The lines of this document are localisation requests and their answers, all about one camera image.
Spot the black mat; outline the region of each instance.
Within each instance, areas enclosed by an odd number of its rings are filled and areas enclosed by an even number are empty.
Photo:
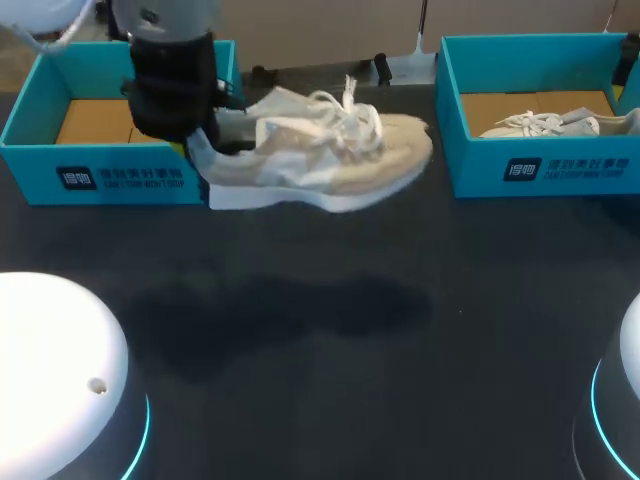
[[[7,114],[13,97],[0,97]],[[437,156],[353,214],[30,208],[0,165],[0,269],[120,319],[162,479],[573,479],[573,413],[640,292],[635,199],[455,201]]]

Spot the shoe sole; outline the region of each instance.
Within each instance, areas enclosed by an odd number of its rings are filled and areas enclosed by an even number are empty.
[[[363,195],[339,196],[282,187],[223,187],[210,185],[209,207],[212,210],[251,210],[283,202],[303,202],[327,212],[350,212],[378,203],[413,182],[425,165],[411,171],[391,185]]]

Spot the beige sneaker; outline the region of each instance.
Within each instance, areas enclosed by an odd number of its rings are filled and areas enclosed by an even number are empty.
[[[210,184],[214,210],[252,209],[301,201],[331,212],[365,208],[411,183],[431,158],[426,124],[407,115],[379,115],[354,104],[348,79],[343,104],[316,97],[314,118],[255,115],[255,150],[216,152],[204,132],[189,138],[194,165]],[[225,120],[218,117],[221,131]],[[244,140],[245,133],[240,134]]]

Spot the cable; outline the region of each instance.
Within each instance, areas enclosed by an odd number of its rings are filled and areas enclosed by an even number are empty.
[[[56,42],[53,43],[42,44],[38,42],[35,38],[33,38],[33,36],[31,36],[29,32],[23,30],[18,25],[12,25],[11,30],[18,37],[24,40],[31,48],[39,53],[58,53],[67,48],[67,46],[71,43],[71,40],[73,40],[73,37],[76,36],[78,30],[80,30],[80,27],[85,22],[89,14],[93,12],[94,3],[95,0],[87,0],[80,10],[78,17],[69,26],[67,31],[64,32],[64,34]]]

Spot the small hole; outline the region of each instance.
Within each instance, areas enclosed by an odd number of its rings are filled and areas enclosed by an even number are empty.
[[[107,393],[107,384],[100,378],[92,378],[89,380],[89,390],[96,395],[104,395]]]

